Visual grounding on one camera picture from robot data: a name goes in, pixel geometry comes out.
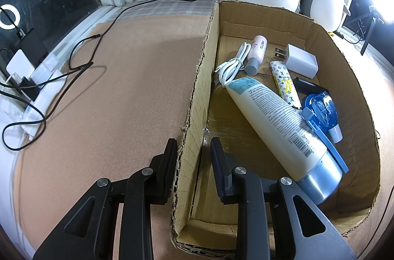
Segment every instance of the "checkered cloth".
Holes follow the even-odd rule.
[[[195,2],[184,1],[156,1],[147,3],[140,7],[132,8],[125,11],[121,16],[122,19],[129,19],[132,17],[140,16],[169,16],[169,15],[197,15],[197,16],[210,16],[216,0],[198,0]],[[108,21],[112,21],[119,14],[121,10],[115,13]]]

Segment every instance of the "gray bottle cap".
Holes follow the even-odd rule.
[[[257,58],[250,58],[245,66],[245,72],[249,76],[255,76],[259,70],[259,60]]]

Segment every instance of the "white charging cable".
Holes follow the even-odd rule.
[[[223,62],[216,68],[215,73],[219,73],[219,82],[221,83],[223,88],[226,87],[226,84],[228,82],[232,81],[235,78],[238,71],[244,69],[244,60],[246,59],[250,48],[251,45],[244,42],[243,44],[241,44],[235,58]]]
[[[14,74],[10,75],[10,76],[7,78],[7,80],[4,82],[4,84],[6,85],[6,84],[9,82],[9,80],[11,80],[11,78],[12,78],[13,76],[14,76]]]

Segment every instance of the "black cylinder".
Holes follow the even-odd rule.
[[[305,95],[312,95],[312,94],[318,94],[326,91],[327,93],[330,93],[326,88],[323,88],[316,83],[309,82],[307,80],[301,79],[301,78],[295,78],[293,80],[295,89],[299,93],[303,93]]]

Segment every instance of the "cardboard box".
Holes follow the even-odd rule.
[[[277,60],[275,47],[284,49],[290,43],[318,60],[313,81],[330,90],[343,134],[336,148],[350,169],[320,205],[338,231],[346,235],[357,228],[379,191],[379,150],[371,112],[354,72],[328,33],[312,19],[286,9],[222,1],[214,8],[202,47],[174,182],[172,240],[189,253],[228,258],[236,247],[238,206],[223,205],[217,196],[209,155],[212,137],[218,136],[225,152],[261,177],[287,175],[227,91],[212,83],[214,68],[258,34],[267,38],[268,45],[254,78],[274,92],[269,62]],[[272,228],[270,238],[274,250]]]

